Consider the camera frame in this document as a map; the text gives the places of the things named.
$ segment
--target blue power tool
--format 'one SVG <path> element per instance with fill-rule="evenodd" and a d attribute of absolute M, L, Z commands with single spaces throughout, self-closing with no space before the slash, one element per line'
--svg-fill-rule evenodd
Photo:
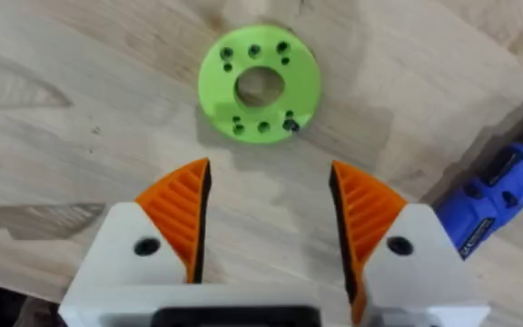
<path fill-rule="evenodd" d="M 464 260 L 523 208 L 523 133 L 436 206 Z"/>

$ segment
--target wood grain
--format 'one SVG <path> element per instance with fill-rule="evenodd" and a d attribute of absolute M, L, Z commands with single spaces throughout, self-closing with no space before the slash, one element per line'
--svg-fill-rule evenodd
<path fill-rule="evenodd" d="M 204 121 L 195 84 L 216 37 L 259 22 L 308 44 L 323 93 L 309 128 L 251 147 Z M 330 161 L 432 202 L 523 119 L 523 2 L 511 0 L 0 0 L 0 59 L 0 79 L 21 67 L 13 78 L 39 85 L 0 83 L 0 207 L 129 201 L 209 156 L 205 279 L 315 282 L 332 325 L 349 315 Z M 35 89 L 48 102 L 10 95 Z M 60 301 L 102 218 L 20 240 L 6 217 L 0 285 Z M 493 305 L 486 325 L 523 326 L 523 213 L 467 265 Z"/>

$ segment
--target orange jaw pad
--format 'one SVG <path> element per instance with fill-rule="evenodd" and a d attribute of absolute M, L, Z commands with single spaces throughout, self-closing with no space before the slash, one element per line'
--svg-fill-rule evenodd
<path fill-rule="evenodd" d="M 183 261 L 188 283 L 202 281 L 211 182 L 209 159 L 204 158 L 164 176 L 135 200 Z"/>
<path fill-rule="evenodd" d="M 332 162 L 330 187 L 352 322 L 359 323 L 366 306 L 362 269 L 407 202 L 376 178 L 337 161 Z"/>

